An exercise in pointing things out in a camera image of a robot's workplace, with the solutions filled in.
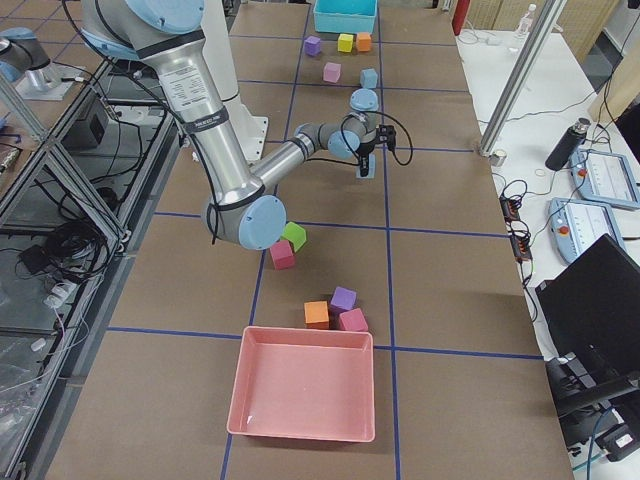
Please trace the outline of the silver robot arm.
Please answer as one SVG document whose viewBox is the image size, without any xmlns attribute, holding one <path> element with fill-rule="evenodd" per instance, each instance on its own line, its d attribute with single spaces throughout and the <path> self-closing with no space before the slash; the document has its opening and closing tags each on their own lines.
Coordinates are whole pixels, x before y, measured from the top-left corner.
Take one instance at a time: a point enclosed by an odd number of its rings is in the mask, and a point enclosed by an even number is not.
<svg viewBox="0 0 640 480">
<path fill-rule="evenodd" d="M 335 124 L 304 124 L 250 165 L 221 99 L 203 49 L 202 1 L 84 1 L 82 34 L 104 56 L 139 61 L 160 82 L 170 113 L 190 137 L 211 186 L 203 220 L 213 238 L 265 250 L 280 240 L 284 204 L 270 190 L 319 150 L 345 157 L 373 141 L 370 112 Z"/>
</svg>

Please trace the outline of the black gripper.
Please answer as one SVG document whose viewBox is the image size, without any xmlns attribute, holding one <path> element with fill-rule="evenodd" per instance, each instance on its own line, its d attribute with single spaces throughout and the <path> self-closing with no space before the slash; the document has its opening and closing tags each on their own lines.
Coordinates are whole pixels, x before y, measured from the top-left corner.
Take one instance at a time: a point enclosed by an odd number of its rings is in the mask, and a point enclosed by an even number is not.
<svg viewBox="0 0 640 480">
<path fill-rule="evenodd" d="M 358 166 L 359 175 L 371 174 L 372 172 L 371 154 L 373 153 L 375 146 L 376 146 L 376 141 L 369 140 L 367 142 L 362 142 L 356 149 L 356 157 L 359 164 Z"/>
</svg>

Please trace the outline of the second silver robot base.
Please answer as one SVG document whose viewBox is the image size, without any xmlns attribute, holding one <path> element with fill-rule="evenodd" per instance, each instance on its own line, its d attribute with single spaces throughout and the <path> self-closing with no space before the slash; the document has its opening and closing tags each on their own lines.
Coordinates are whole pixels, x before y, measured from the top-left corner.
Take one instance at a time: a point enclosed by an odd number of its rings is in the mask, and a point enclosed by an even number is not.
<svg viewBox="0 0 640 480">
<path fill-rule="evenodd" d="M 26 27 L 1 32 L 1 74 L 25 100 L 62 101 L 73 82 L 63 81 L 62 70 Z"/>
</svg>

